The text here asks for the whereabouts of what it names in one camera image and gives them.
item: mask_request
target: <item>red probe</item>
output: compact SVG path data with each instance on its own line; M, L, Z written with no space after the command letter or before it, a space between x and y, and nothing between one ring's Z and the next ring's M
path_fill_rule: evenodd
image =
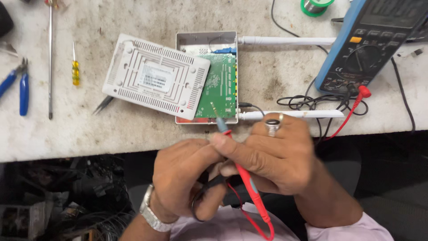
M217 127L218 130L225 136L228 136L230 138L232 138L231 135L231 130L229 130L226 126L226 123L224 123L223 118L221 118L218 113L216 108L214 107L214 104L211 102L211 105L214 109L214 113L216 114L217 118L216 118L216 122L217 122ZM270 217L268 214L268 211L265 208L265 205L263 204L262 198L260 197L259 191L257 190L256 186L254 185L253 179L250 176L250 173L245 170L241 165L235 163L236 165L236 169L238 169L239 175L242 178L242 181L245 185L245 188L248 191L248 194L251 197L251 200L254 202L254 205L256 206L257 210L260 213L260 216L262 217L263 221L265 223L267 223L267 225L269 226L269 230L270 230L270 237L266 237L266 235L264 234L264 232L260 229L260 227L252 220L252 218L242 209L242 201L241 198L239 197L238 193L235 191L235 189L230 185L229 187L235 192L236 196L238 196L239 202L241 203L241 211L242 213L245 215L245 217L247 217L247 219L251 222L251 224L256 228L256 230L259 232L259 234L266 240L268 241L272 241L274 236L275 236L275 231L273 229L273 225L270 221Z
M342 130L342 128L348 122L349 118L351 117L352 113L354 112L354 110L358 106L358 104L361 102L361 100L363 98L369 98L372 95L370 93L369 89L364 85L360 85L358 87L358 90L360 92L358 93L357 99L355 100L354 105L352 106L352 109L349 112L348 116L346 117L345 121L342 123L342 125L339 127L339 129L337 129L337 131L334 134L332 134L330 137L327 137L325 140L328 140L328 139L335 137L337 135L337 133L339 133L339 131Z

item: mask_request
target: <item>barcode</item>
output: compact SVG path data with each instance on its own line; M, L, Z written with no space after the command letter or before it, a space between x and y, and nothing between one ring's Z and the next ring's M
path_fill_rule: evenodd
M151 75L144 75L143 84L162 88L163 86L165 86L165 83L166 83L165 78L157 78Z

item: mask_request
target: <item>digital multimeter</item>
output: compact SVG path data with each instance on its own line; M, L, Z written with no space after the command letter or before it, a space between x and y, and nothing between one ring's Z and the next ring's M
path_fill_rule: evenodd
M354 0L315 79L321 92L368 85L426 18L428 0Z

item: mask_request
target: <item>white workbench surface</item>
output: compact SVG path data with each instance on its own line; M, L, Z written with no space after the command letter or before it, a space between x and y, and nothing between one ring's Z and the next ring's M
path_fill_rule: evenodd
M290 36L270 18L271 0L64 0L54 13L53 120L48 119L49 9L42 0L30 5L2 0L15 22L8 41L29 59L30 106L19 115L19 79L0 99L0 162L85 156L161 149L187 138L209 138L214 126L179 126L171 115L114 100L99 115L92 112L104 99L101 87L120 33L171 48L177 32L236 30L239 36ZM282 26L306 37L335 37L347 0L337 0L318 18L300 10L299 0L277 0L274 15ZM71 83L72 40L80 62L81 84ZM304 94L326 54L315 46L240 46L239 100L264 110L279 106L282 96ZM20 59L0 52L0 76ZM428 54L396 57L407 100L418 130L428 129ZM386 133L411 129L410 119L389 62L369 86L372 97L365 116L353 116L340 135ZM311 96L320 95L312 89ZM320 104L334 109L337 103ZM342 123L336 119L332 134ZM318 135L315 120L308 121ZM321 120L325 128L328 120ZM234 137L243 141L251 123L240 122Z

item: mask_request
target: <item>metal watch band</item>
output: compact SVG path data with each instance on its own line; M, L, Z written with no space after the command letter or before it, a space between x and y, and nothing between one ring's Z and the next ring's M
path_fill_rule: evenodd
M174 223L163 223L156 217L153 211L149 207L150 197L155 187L150 184L147 188L146 194L144 195L143 202L140 206L140 214L146 219L147 223L158 232L168 232L171 230Z

